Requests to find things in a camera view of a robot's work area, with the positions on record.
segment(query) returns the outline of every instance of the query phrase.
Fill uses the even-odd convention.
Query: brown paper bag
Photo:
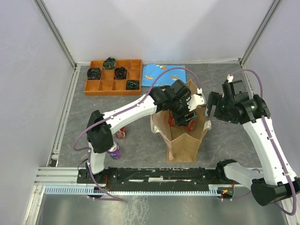
[[[190,80],[186,83],[192,94],[197,86]],[[197,117],[195,129],[186,131],[183,126],[171,127],[168,123],[169,111],[160,111],[151,115],[151,130],[160,133],[167,145],[167,162],[192,163],[197,162],[197,153],[202,138],[211,127],[209,117],[204,117],[206,107],[195,109]]]

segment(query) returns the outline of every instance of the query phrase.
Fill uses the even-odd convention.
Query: black round object
[[[88,80],[100,80],[101,69],[99,67],[89,68],[87,76]]]
[[[139,90],[140,83],[134,80],[128,80],[126,82],[126,90]]]
[[[124,67],[119,67],[114,69],[114,78],[115,79],[126,79],[127,70]]]
[[[116,59],[109,57],[107,60],[103,62],[103,69],[114,69],[116,65]]]

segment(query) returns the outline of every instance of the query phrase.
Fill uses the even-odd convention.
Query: wooden tray
[[[140,95],[142,83],[142,60],[117,60],[115,68],[125,67],[127,77],[124,80],[114,79],[114,69],[103,69],[104,60],[90,62],[90,68],[99,67],[102,70],[100,80],[87,80],[84,93],[87,96]],[[139,81],[139,90],[126,90],[127,80]]]

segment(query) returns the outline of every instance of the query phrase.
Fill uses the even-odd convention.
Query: concrete floor
[[[186,64],[186,68],[194,71],[201,84],[204,95],[208,97],[210,91],[222,92],[222,84],[227,75],[237,69],[239,64]],[[72,147],[76,137],[86,128],[90,114],[94,110],[104,113],[136,99],[138,96],[107,96],[89,97],[83,92],[86,82],[88,66],[81,67],[67,126],[65,129],[58,166],[75,167],[87,158],[87,152],[75,152]],[[187,74],[187,81],[192,79]],[[238,74],[235,80],[242,79]],[[142,87],[142,93],[148,88]],[[105,159],[108,167],[215,167],[217,162],[224,159],[235,159],[246,167],[261,167],[255,149],[246,131],[241,125],[235,125],[216,120],[211,116],[212,129],[202,140],[198,151],[197,163],[167,163],[166,145],[160,134],[153,134],[150,130],[150,116],[141,118],[126,126],[128,135],[124,139],[118,139],[123,150],[123,156],[119,160],[113,160],[109,156]],[[78,143],[78,147],[87,146],[86,136]]]

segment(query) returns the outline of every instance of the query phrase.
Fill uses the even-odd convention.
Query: soda can
[[[115,141],[113,142],[113,146],[107,152],[113,159],[119,159],[122,157],[120,146]]]
[[[170,124],[171,127],[175,127],[176,126],[175,119],[172,116],[172,112],[171,111],[169,112],[169,120],[168,120],[168,122],[169,122],[169,124]]]
[[[195,129],[195,127],[196,127],[196,122],[195,122],[194,119],[191,120],[191,121],[187,124],[187,126],[183,126],[183,128],[184,128],[186,131],[192,131],[192,130]]]
[[[120,130],[118,130],[115,135],[117,138],[124,138],[127,134],[127,131],[125,129],[125,127],[122,127]]]

